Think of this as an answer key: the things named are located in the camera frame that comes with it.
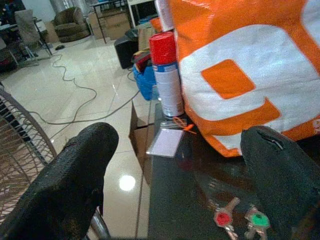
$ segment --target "sofa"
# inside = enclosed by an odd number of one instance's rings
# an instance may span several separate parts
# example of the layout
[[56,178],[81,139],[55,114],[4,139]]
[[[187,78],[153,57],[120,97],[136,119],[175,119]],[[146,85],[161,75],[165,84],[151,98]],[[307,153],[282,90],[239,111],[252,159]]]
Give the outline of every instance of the sofa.
[[54,30],[62,43],[83,39],[90,35],[88,25],[79,7],[59,12],[52,21]]

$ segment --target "blue basket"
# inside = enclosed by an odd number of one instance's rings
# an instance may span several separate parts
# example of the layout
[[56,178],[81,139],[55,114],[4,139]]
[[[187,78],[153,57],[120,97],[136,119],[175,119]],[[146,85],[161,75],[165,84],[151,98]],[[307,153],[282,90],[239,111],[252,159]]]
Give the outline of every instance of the blue basket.
[[133,66],[133,75],[143,98],[147,101],[151,100],[152,87],[157,84],[153,67],[147,66],[144,72],[138,72]]

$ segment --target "tiled floor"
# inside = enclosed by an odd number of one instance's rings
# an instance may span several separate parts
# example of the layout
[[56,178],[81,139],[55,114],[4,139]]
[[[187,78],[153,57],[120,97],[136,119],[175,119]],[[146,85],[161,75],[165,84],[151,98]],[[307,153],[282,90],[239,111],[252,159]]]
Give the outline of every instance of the tiled floor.
[[[113,41],[104,44],[103,40],[88,37],[77,42],[65,44],[72,46],[57,54],[61,60],[55,65],[67,67],[65,78],[75,78],[78,85],[93,88],[96,98],[87,103],[78,113],[77,120],[101,118],[119,108],[138,91],[135,82],[128,80],[128,70],[121,69]],[[59,57],[41,60],[39,66],[22,68],[11,75],[1,76],[5,90],[15,97],[28,111],[35,111],[49,122],[71,121],[77,108],[95,94],[88,89],[76,87],[71,81],[63,81],[63,68],[53,68],[52,63]],[[133,100],[137,115],[141,119],[148,116],[149,104],[141,94]],[[131,103],[110,117],[97,122],[107,122],[119,134],[119,146],[106,170],[104,185],[104,219],[114,237],[135,237],[138,216],[142,170],[128,138]],[[49,137],[64,125],[49,125],[35,119]],[[74,123],[54,136],[51,141],[59,153],[67,140],[77,135],[83,128],[94,122]],[[123,176],[132,176],[135,185],[132,190],[120,189]],[[148,185],[143,182],[144,195],[148,195]],[[149,200],[143,201],[137,237],[146,237],[148,230]]]

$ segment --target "orange and white bag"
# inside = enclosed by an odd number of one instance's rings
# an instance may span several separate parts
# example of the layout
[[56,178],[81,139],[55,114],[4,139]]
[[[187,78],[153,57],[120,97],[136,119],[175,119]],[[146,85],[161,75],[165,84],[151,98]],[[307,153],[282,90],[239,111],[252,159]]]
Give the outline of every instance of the orange and white bag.
[[170,0],[185,110],[226,157],[241,131],[320,132],[320,0]]

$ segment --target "wall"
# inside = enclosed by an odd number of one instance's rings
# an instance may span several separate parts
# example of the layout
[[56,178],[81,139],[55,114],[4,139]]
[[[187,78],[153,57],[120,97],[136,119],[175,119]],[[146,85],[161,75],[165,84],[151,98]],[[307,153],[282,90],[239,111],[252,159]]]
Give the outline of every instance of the wall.
[[56,16],[49,0],[22,0],[26,9],[33,10],[33,16],[44,22],[53,20]]

